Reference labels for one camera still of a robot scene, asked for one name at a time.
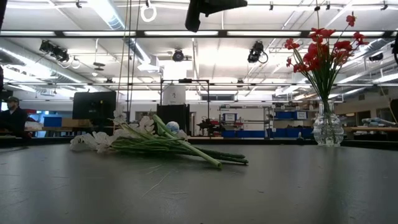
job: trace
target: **blue bin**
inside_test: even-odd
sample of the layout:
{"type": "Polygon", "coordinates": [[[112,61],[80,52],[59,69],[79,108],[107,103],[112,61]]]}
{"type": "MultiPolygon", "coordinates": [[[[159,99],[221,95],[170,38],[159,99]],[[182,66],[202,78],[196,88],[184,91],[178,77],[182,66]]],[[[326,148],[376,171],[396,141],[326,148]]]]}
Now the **blue bin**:
{"type": "Polygon", "coordinates": [[[277,128],[275,132],[272,132],[272,128],[268,128],[267,135],[269,138],[286,138],[286,130],[284,128],[277,128]]]}
{"type": "Polygon", "coordinates": [[[250,138],[264,138],[264,131],[250,131],[250,138]]]}
{"type": "Polygon", "coordinates": [[[44,117],[45,127],[62,127],[62,118],[61,117],[44,117]]]}
{"type": "Polygon", "coordinates": [[[236,131],[238,138],[250,138],[250,131],[236,131]]]}
{"type": "Polygon", "coordinates": [[[293,112],[276,111],[275,118],[277,118],[277,119],[293,119],[293,112]]]}
{"type": "Polygon", "coordinates": [[[313,131],[312,128],[303,128],[301,132],[301,137],[311,138],[313,136],[312,131],[313,131]]]}
{"type": "Polygon", "coordinates": [[[224,138],[236,138],[235,131],[223,131],[221,136],[224,138]]]}
{"type": "Polygon", "coordinates": [[[301,128],[286,128],[286,137],[288,138],[298,138],[301,128]]]}

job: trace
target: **blue ball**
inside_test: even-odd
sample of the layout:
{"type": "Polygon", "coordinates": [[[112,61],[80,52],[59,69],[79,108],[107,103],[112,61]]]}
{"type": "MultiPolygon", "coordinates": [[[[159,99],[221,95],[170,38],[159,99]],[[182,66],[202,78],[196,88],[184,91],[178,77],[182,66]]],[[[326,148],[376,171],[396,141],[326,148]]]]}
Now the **blue ball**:
{"type": "Polygon", "coordinates": [[[180,126],[175,121],[170,121],[169,123],[167,123],[166,128],[171,130],[171,132],[178,132],[180,130],[180,126]]]}

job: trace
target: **computer monitor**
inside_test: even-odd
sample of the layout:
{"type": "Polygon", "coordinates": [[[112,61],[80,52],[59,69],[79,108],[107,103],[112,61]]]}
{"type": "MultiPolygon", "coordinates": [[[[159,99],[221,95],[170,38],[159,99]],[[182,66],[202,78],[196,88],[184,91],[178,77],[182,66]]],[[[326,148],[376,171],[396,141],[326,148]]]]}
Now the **computer monitor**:
{"type": "Polygon", "coordinates": [[[73,98],[73,119],[107,121],[113,119],[116,109],[116,92],[75,93],[73,98]]]}

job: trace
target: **spotlight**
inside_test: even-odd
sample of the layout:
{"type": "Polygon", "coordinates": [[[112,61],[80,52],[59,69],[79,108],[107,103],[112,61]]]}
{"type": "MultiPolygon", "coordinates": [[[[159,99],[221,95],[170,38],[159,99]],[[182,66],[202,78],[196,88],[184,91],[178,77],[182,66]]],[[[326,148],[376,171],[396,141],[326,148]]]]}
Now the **spotlight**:
{"type": "Polygon", "coordinates": [[[172,58],[174,62],[181,62],[184,60],[184,54],[182,53],[182,50],[175,50],[172,58]]]}
{"type": "Polygon", "coordinates": [[[185,19],[185,28],[192,32],[197,32],[200,26],[199,16],[204,13],[206,17],[210,14],[221,12],[238,7],[246,7],[248,2],[245,0],[190,0],[185,19]]]}
{"type": "Polygon", "coordinates": [[[114,81],[112,81],[112,78],[106,78],[106,81],[104,81],[104,83],[114,83],[114,81]]]}
{"type": "Polygon", "coordinates": [[[244,81],[243,81],[243,79],[239,78],[238,81],[237,81],[237,83],[244,83],[244,81]]]}
{"type": "Polygon", "coordinates": [[[39,50],[43,53],[50,54],[59,62],[69,61],[68,50],[61,49],[59,46],[51,44],[48,40],[43,40],[39,50]]]}
{"type": "Polygon", "coordinates": [[[268,55],[264,52],[264,45],[262,44],[262,41],[256,41],[256,43],[253,45],[252,49],[250,50],[248,62],[249,63],[256,63],[256,62],[267,63],[268,62],[268,55]],[[264,54],[267,57],[267,60],[265,62],[260,61],[262,54],[264,54]]]}
{"type": "Polygon", "coordinates": [[[377,55],[375,55],[375,56],[370,56],[370,57],[369,57],[369,60],[370,60],[371,62],[374,62],[374,61],[378,61],[378,60],[383,59],[383,57],[384,57],[383,53],[379,53],[379,54],[377,54],[377,55]]]}

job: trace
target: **ceiling beam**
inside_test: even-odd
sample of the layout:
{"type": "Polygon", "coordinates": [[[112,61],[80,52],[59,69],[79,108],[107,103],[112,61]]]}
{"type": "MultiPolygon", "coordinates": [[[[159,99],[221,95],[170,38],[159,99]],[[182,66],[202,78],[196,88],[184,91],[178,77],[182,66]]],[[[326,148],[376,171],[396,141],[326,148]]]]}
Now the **ceiling beam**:
{"type": "MultiPolygon", "coordinates": [[[[343,30],[337,30],[331,39],[338,39],[343,30]]],[[[369,39],[392,38],[396,30],[349,30],[342,35],[352,37],[355,32],[361,32],[369,39]]],[[[200,30],[197,33],[186,30],[132,30],[132,38],[239,38],[239,39],[273,39],[301,38],[310,39],[310,30],[200,30]]],[[[121,39],[124,31],[118,30],[2,30],[0,37],[8,38],[51,38],[51,39],[121,39]]]]}

